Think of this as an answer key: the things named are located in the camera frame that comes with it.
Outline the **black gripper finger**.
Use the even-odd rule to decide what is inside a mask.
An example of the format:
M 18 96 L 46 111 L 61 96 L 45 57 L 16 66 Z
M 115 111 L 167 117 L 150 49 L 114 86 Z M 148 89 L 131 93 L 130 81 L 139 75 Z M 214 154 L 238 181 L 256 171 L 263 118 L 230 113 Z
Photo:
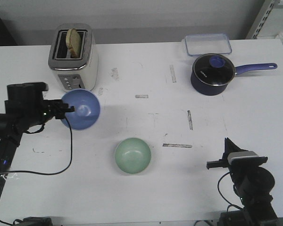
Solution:
M 231 153 L 242 152 L 243 151 L 231 139 L 230 139 L 230 147 L 231 147 Z
M 68 109 L 69 105 L 62 100 L 58 100 L 58 109 Z
M 66 113 L 72 113 L 75 111 L 74 106 L 71 106 L 69 108 L 59 108 L 56 107 L 56 119 L 64 119 L 66 118 Z
M 228 137 L 225 138 L 225 151 L 224 151 L 224 159 L 228 160 L 228 155 L 231 153 L 230 147 L 230 139 Z

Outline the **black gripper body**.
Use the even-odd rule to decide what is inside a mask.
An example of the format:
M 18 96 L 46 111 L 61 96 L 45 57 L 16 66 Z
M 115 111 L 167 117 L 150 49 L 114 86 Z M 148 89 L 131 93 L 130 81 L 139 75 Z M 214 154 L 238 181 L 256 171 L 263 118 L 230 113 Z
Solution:
M 45 82 L 10 84 L 7 86 L 8 100 L 5 101 L 7 114 L 15 118 L 14 129 L 26 132 L 30 127 L 43 125 L 53 117 L 62 119 L 60 99 L 45 100 L 43 92 L 48 91 Z
M 228 168 L 235 186 L 242 186 L 243 183 L 251 186 L 267 186 L 268 171 L 261 167 L 267 160 L 267 157 L 259 156 L 258 158 L 237 160 L 233 162 L 233 165 L 230 165 L 223 156 L 217 161 L 208 161 L 206 168 Z

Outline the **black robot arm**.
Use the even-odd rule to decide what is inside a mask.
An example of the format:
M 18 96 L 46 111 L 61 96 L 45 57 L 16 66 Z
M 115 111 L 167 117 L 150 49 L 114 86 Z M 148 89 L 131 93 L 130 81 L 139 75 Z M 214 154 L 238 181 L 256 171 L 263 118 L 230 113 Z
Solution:
M 232 140 L 225 138 L 225 151 L 218 161 L 208 161 L 207 169 L 227 168 L 233 182 L 233 191 L 240 198 L 242 206 L 228 203 L 236 211 L 221 213 L 219 226 L 276 226 L 278 217 L 271 205 L 270 192 L 275 186 L 273 175 L 262 167 L 268 160 L 254 151 L 239 148 Z
M 43 92 L 47 90 L 44 82 L 7 86 L 5 113 L 0 113 L 0 197 L 22 135 L 36 125 L 41 126 L 38 130 L 41 132 L 52 118 L 64 119 L 66 113 L 75 110 L 61 99 L 45 100 Z

